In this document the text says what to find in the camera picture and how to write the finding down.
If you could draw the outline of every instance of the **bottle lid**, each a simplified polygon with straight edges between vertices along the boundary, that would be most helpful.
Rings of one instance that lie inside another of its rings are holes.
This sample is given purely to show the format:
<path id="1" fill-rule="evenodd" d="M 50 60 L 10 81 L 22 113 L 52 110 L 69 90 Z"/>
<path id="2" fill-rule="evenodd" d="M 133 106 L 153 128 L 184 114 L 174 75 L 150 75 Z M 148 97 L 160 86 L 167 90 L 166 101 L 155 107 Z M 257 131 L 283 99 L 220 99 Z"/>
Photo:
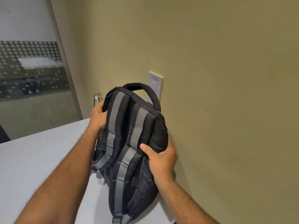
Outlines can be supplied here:
<path id="1" fill-rule="evenodd" d="M 100 100 L 100 99 L 102 99 L 102 94 L 100 94 L 100 93 L 95 93 L 95 94 L 94 94 L 94 98 L 95 98 L 95 100 Z"/>

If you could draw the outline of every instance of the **backpack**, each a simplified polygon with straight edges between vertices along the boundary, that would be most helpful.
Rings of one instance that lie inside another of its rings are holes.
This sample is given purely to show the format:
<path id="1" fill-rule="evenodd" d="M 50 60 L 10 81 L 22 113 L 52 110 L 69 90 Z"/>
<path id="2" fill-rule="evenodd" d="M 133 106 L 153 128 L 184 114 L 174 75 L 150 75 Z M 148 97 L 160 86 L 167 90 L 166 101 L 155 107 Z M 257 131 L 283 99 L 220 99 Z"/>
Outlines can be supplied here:
<path id="1" fill-rule="evenodd" d="M 134 90 L 145 90 L 152 104 Z M 160 153 L 167 148 L 168 133 L 157 95 L 148 85 L 129 83 L 115 87 L 105 98 L 104 134 L 97 140 L 92 172 L 99 171 L 109 186 L 113 224 L 136 219 L 156 198 L 158 188 L 149 158 L 140 144 Z"/>

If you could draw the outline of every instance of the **person's right arm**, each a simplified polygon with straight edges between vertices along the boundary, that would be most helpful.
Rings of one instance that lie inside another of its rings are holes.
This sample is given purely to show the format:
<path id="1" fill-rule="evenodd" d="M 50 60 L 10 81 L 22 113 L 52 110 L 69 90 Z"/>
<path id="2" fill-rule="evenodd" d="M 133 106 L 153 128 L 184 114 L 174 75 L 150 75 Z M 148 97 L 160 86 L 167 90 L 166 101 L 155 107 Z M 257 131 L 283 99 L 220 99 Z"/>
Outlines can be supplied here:
<path id="1" fill-rule="evenodd" d="M 140 148 L 150 159 L 155 183 L 177 224 L 218 224 L 174 181 L 173 169 L 177 155 L 171 139 L 168 140 L 167 149 L 159 154 L 145 144 L 141 144 Z"/>

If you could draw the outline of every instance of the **person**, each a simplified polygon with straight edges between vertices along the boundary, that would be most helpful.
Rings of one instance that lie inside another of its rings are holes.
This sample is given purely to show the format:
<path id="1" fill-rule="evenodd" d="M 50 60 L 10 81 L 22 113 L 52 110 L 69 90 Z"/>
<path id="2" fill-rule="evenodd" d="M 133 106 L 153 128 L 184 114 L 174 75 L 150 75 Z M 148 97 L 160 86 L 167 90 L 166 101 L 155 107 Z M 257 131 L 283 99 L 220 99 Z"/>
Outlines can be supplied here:
<path id="1" fill-rule="evenodd" d="M 89 125 L 76 145 L 33 194 L 15 224 L 71 224 L 87 188 L 96 139 L 103 133 L 107 112 L 103 102 L 92 110 Z M 155 183 L 173 213 L 177 224 L 216 224 L 192 198 L 184 192 L 173 177 L 177 160 L 171 139 L 164 152 L 156 153 L 141 144 L 148 155 Z"/>

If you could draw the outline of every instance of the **white tabletop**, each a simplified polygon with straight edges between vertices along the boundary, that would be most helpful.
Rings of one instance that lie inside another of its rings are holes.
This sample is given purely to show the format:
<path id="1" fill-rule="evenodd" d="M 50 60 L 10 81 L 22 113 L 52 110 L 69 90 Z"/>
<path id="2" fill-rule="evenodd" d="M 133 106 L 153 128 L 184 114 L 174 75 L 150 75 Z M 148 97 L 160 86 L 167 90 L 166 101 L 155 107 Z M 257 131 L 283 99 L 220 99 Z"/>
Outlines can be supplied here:
<path id="1" fill-rule="evenodd" d="M 55 169 L 84 132 L 89 119 L 0 144 L 0 223 L 15 221 L 34 191 Z M 110 224 L 108 187 L 91 175 L 76 224 Z M 159 194 L 131 223 L 174 223 Z"/>

